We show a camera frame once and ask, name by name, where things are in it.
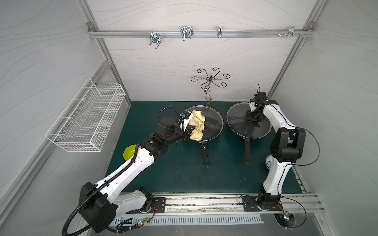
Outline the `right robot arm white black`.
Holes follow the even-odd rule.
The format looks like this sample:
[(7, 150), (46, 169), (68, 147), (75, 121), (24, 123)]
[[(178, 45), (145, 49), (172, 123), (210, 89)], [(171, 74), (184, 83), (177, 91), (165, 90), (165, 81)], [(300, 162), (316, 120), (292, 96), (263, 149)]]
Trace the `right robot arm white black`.
[(261, 208), (268, 208), (280, 201), (285, 178), (297, 159), (302, 157), (306, 131), (294, 126), (274, 100), (251, 99), (250, 108), (258, 120), (267, 118), (276, 133), (270, 147), (271, 168), (256, 199)]

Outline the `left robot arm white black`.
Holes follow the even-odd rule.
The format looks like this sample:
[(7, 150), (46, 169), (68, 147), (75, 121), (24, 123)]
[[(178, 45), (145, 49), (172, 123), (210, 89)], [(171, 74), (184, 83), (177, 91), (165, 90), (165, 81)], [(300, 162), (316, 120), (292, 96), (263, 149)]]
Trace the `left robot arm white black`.
[(139, 228), (147, 224), (147, 220), (126, 227), (123, 223), (111, 228), (110, 225), (120, 214), (139, 210), (149, 212), (153, 208), (153, 194), (143, 188), (130, 194), (120, 196), (120, 193), (142, 171), (150, 167), (156, 160), (168, 152), (168, 146), (179, 141), (188, 140), (194, 129), (190, 125), (193, 119), (191, 113), (183, 113), (180, 120), (166, 117), (157, 123), (157, 128), (150, 137), (132, 147), (132, 156), (121, 167), (96, 184), (86, 183), (80, 190), (79, 205), (71, 217), (80, 214), (87, 226), (74, 233), (79, 235), (88, 229), (96, 233), (109, 230), (114, 233)]

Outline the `yellow fluffy cloth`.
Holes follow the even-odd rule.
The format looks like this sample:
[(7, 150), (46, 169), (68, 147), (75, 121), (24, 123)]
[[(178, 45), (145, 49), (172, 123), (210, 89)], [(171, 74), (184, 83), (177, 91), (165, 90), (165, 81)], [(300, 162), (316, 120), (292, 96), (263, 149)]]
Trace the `yellow fluffy cloth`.
[(204, 122), (206, 118), (202, 115), (201, 111), (193, 110), (193, 117), (189, 121), (190, 126), (194, 126), (191, 132), (190, 139), (195, 141), (201, 141), (203, 137)]

